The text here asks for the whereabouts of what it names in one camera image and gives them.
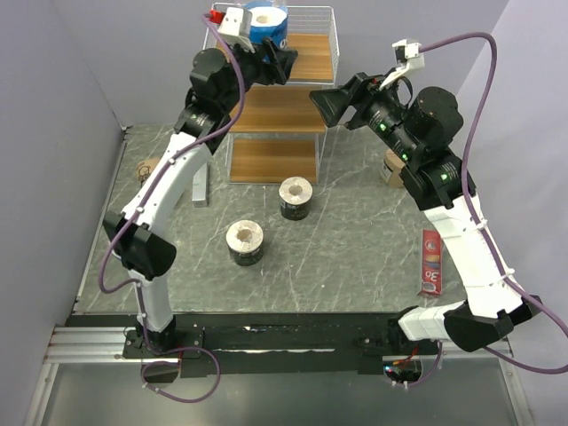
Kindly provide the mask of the blue cartoon paper towel roll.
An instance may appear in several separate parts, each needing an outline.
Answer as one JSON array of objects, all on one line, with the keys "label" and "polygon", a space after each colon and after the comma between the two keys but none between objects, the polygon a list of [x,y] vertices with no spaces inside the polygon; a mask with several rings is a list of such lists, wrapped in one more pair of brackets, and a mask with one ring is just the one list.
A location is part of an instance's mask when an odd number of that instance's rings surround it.
[{"label": "blue cartoon paper towel roll", "polygon": [[244,5],[252,13],[248,39],[261,44],[265,37],[281,49],[288,44],[288,8],[281,1],[254,1]]}]

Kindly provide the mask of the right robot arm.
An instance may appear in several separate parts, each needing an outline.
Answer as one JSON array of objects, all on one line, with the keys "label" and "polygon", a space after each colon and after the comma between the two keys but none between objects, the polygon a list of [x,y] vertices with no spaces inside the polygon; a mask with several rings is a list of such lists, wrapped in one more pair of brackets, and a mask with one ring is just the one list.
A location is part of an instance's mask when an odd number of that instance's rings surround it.
[{"label": "right robot arm", "polygon": [[402,311],[388,332],[389,346],[410,352],[421,340],[451,341],[476,351],[502,339],[539,314],[535,303],[507,285],[512,271],[497,266],[488,247],[488,227],[471,177],[462,177],[462,160],[450,144],[463,125],[453,93],[430,86],[410,105],[398,87],[380,87],[383,76],[359,73],[335,89],[316,90],[310,99],[328,128],[354,107],[348,130],[368,127],[403,161],[403,186],[444,242],[466,291],[466,299],[431,308]]}]

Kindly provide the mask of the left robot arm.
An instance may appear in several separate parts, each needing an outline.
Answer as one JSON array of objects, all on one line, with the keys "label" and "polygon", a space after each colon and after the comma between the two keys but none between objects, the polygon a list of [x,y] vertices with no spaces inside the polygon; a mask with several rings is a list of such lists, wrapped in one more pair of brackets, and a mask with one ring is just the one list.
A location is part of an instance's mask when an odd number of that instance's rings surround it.
[{"label": "left robot arm", "polygon": [[297,50],[280,48],[270,38],[252,51],[220,44],[198,52],[185,107],[156,169],[121,212],[104,216],[110,240],[105,256],[119,258],[129,275],[138,303],[138,334],[154,356],[167,356],[176,345],[167,273],[177,249],[164,237],[170,214],[238,120],[246,92],[255,84],[286,84],[297,57]]}]

